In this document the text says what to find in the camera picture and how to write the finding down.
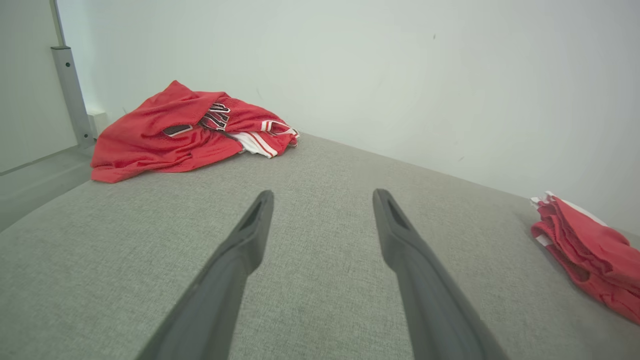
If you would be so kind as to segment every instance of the red jersey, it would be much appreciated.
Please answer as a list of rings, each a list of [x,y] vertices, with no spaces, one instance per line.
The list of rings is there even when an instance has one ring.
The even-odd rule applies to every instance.
[[[244,150],[272,158],[298,137],[270,111],[174,81],[100,134],[91,178],[116,183],[148,170],[189,171]]]

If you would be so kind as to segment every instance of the metal bracket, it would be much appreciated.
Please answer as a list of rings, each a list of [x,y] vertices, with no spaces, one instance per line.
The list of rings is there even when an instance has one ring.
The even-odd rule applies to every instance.
[[[94,142],[71,48],[69,46],[54,46],[51,47],[51,51],[78,146],[80,149],[85,149],[92,146]]]

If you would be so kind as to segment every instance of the gray textured fabric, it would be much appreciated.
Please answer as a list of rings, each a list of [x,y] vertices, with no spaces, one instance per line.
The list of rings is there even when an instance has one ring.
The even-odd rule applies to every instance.
[[[275,193],[232,359],[411,359],[371,195],[391,191],[513,359],[637,359],[640,327],[578,290],[521,197],[304,136],[182,174],[89,182],[0,234],[0,358],[134,359],[255,196]],[[636,247],[638,238],[631,237]]]

